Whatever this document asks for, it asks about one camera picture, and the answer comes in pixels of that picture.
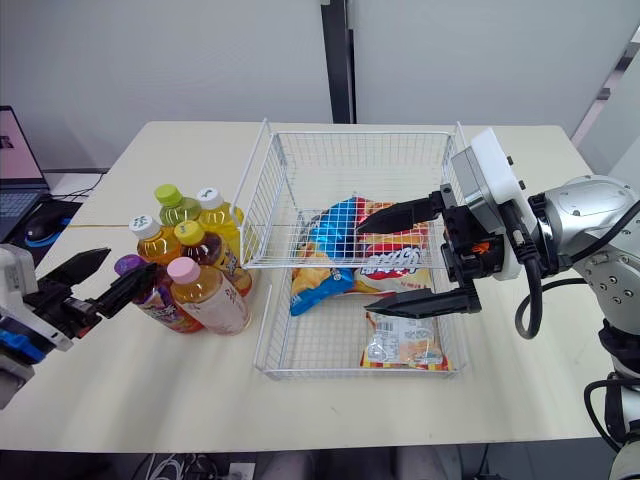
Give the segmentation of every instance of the juice bottle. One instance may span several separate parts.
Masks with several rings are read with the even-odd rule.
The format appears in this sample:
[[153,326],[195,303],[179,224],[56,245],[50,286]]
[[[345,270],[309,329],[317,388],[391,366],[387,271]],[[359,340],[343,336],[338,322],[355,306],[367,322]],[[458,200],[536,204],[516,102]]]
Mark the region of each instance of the juice bottle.
[[[138,255],[125,255],[116,262],[113,269],[122,276],[146,263]],[[160,267],[153,285],[134,298],[131,303],[174,332],[193,333],[201,330],[203,325],[182,310],[171,298],[172,283],[167,271],[164,267]]]
[[155,262],[165,267],[180,256],[180,242],[173,234],[173,228],[162,227],[150,215],[140,215],[129,223],[138,237],[138,255],[147,262]]
[[[225,202],[224,198],[218,190],[211,187],[203,188],[196,195],[196,200],[200,202],[202,211],[198,217],[198,223],[205,232],[217,233],[224,238],[231,251],[240,258],[240,230],[231,218],[229,202]],[[236,217],[240,223],[244,220],[244,212],[236,207]]]
[[251,275],[238,265],[238,259],[217,233],[207,233],[198,222],[187,220],[174,230],[182,244],[181,255],[199,265],[211,265],[221,270],[243,297],[251,290]]
[[178,305],[209,330],[235,335],[249,323],[244,299],[217,268],[180,257],[169,264],[167,272]]
[[200,204],[193,198],[183,197],[175,185],[160,185],[154,192],[162,205],[160,221],[174,227],[185,220],[195,220],[200,215]]

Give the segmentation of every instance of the blue chip bag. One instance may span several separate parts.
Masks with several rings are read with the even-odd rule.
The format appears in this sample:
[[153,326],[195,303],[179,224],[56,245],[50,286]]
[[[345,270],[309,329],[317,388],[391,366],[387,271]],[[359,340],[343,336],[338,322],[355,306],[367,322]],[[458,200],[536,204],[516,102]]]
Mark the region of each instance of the blue chip bag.
[[[298,256],[344,258],[353,255],[356,198],[333,205],[312,220],[298,245]],[[291,315],[300,315],[331,295],[353,288],[349,268],[310,267],[293,271]]]
[[318,287],[303,290],[291,297],[291,315],[300,315],[325,298],[353,288],[353,271],[351,269],[327,268],[327,270],[329,270],[329,278]]

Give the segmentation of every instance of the white wire basket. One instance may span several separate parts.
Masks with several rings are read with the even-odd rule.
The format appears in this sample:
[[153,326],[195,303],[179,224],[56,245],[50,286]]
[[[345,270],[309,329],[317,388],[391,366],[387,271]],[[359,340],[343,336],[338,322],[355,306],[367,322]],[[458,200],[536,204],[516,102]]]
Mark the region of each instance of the white wire basket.
[[[442,269],[433,270],[432,279],[436,291],[452,286]],[[272,379],[379,375],[446,378],[459,373],[467,363],[460,331],[462,319],[456,314],[435,319],[447,370],[363,368],[362,354],[372,334],[363,307],[376,301],[376,297],[331,297],[302,315],[292,316],[290,269],[284,270],[280,288],[275,299],[269,291],[254,357],[255,367]]]
[[[247,268],[364,267],[375,266],[380,259],[365,256],[362,245],[355,241],[341,245],[340,251],[325,250],[326,257],[300,255],[300,245],[309,240],[309,225],[330,206],[353,196],[402,202],[438,190],[443,165],[456,153],[456,135],[423,131],[274,132],[265,120],[234,206],[242,190],[248,188],[248,173],[258,168],[256,151],[265,145],[240,228],[241,263]],[[355,220],[345,217],[344,221],[349,222],[353,234]],[[385,265],[443,268],[441,220],[429,222],[425,232],[419,242],[420,255],[394,258],[392,263],[385,259]]]

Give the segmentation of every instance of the plastic bag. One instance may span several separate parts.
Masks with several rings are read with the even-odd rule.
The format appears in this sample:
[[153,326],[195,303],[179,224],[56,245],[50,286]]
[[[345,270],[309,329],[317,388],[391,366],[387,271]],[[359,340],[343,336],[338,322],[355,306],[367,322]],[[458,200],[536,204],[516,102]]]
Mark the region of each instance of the plastic bag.
[[436,318],[403,318],[366,313],[373,333],[360,366],[451,370],[442,351]]
[[[297,256],[328,259],[352,255],[355,217],[355,197],[322,212],[307,225],[304,241],[297,246]],[[353,271],[349,268],[296,268],[292,272],[291,315],[300,315],[325,298],[351,288]]]
[[[391,202],[374,202],[365,198],[356,200],[356,225],[369,215],[393,205]],[[398,258],[420,263],[427,248],[428,226],[426,222],[404,232],[379,234],[365,233],[356,238],[356,248],[369,257],[370,266],[354,273],[354,288],[349,293],[388,294],[407,292],[419,288],[431,288],[431,273],[426,268],[394,268]]]

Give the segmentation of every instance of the white bottle cap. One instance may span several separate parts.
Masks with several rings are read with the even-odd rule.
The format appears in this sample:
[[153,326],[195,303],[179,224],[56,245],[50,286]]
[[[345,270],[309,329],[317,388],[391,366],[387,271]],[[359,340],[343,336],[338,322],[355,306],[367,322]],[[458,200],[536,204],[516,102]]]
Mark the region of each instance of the white bottle cap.
[[160,224],[151,215],[140,215],[129,222],[129,230],[140,240],[145,240],[160,231]]
[[222,194],[215,188],[206,187],[198,192],[196,196],[203,210],[215,210],[222,206],[224,198]]

